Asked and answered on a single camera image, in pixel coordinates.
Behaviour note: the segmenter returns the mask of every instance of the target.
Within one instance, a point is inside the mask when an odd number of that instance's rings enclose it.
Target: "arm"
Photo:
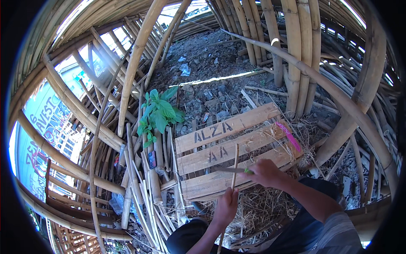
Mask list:
[[[340,212],[340,205],[313,188],[307,187],[280,171],[272,160],[258,160],[249,167],[254,174],[240,173],[243,177],[257,182],[264,187],[280,189],[294,197],[318,221],[325,223],[333,213]]]
[[[224,232],[228,224],[233,221],[238,205],[238,189],[234,192],[227,188],[223,196],[217,199],[214,217],[200,240],[186,254],[209,254],[214,241]]]

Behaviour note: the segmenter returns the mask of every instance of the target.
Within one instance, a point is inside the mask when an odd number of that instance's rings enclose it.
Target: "green knife handle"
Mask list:
[[[247,167],[245,168],[244,173],[248,173],[248,174],[251,174],[251,175],[254,174],[254,172],[252,172],[251,170],[249,170]]]

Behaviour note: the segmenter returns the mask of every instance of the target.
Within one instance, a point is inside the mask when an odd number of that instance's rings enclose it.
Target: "dirt ground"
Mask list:
[[[220,30],[214,32],[204,32],[193,35],[185,40],[173,44],[170,48],[167,62],[163,68],[156,70],[151,83],[150,89],[157,88],[158,91],[165,91],[168,87],[179,85],[192,81],[205,81],[211,78],[228,77],[241,73],[258,70],[251,66],[248,56],[238,56],[237,52],[241,49],[241,42],[224,43],[215,46],[209,46],[218,41],[229,40],[230,37]],[[182,64],[187,64],[190,70],[189,76],[181,76],[179,70]],[[260,87],[274,91],[286,92],[286,87],[278,89],[273,83],[273,74],[261,73],[250,77],[234,77],[224,80],[203,82],[197,85],[183,85],[180,87],[179,103],[180,110],[186,113],[185,122],[176,125],[176,137],[188,134],[192,131],[192,120],[196,120],[197,129],[204,128],[208,122],[215,123],[225,117],[247,112],[251,109],[249,103],[241,94],[244,86]],[[275,102],[282,111],[286,108],[286,97],[268,95],[261,91],[245,89],[248,95],[258,104]],[[330,97],[322,88],[318,87],[317,91],[326,97]],[[205,113],[209,113],[209,119],[203,123]],[[334,128],[340,117],[324,109],[313,107],[311,114],[301,120],[291,122],[292,129],[299,133],[296,136],[303,145],[312,145],[328,133],[317,126],[320,120],[330,127]],[[331,159],[324,164],[322,170],[328,173],[338,157],[344,150],[343,146]],[[306,170],[306,163],[299,163],[293,166],[288,173],[293,177],[298,177]],[[359,203],[359,184],[358,173],[354,151],[351,148],[345,156],[341,166],[331,178],[340,190],[343,189],[342,179],[347,176],[351,179],[350,192],[346,198],[346,209],[354,209],[360,206]],[[168,191],[168,204],[173,204],[172,192]],[[210,219],[215,208],[215,202],[203,203],[208,206]],[[267,226],[270,221],[276,220],[284,215],[291,220],[294,219],[298,208],[293,204],[290,197],[279,190],[263,188],[260,186],[251,187],[241,191],[239,209],[236,218],[227,229],[227,234],[232,241],[241,237],[250,235]],[[139,228],[136,224],[132,225],[133,235],[141,237]],[[261,233],[253,239],[241,244],[253,244],[263,241],[272,231],[273,227]],[[133,242],[142,251],[148,253],[150,250],[144,246]]]

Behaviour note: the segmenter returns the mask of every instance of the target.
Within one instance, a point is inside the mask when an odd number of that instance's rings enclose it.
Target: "knife blade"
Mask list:
[[[230,168],[230,167],[216,167],[214,168],[216,171],[225,171],[225,172],[233,172],[233,173],[249,173],[249,174],[254,174],[251,170],[248,168]]]

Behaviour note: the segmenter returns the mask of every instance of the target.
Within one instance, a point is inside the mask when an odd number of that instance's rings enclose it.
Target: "pink ruler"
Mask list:
[[[293,135],[290,133],[290,131],[286,128],[285,125],[281,124],[280,122],[275,122],[279,128],[281,128],[285,133],[286,137],[288,140],[293,144],[293,146],[296,148],[298,152],[300,152],[301,148],[296,139],[293,137]]]

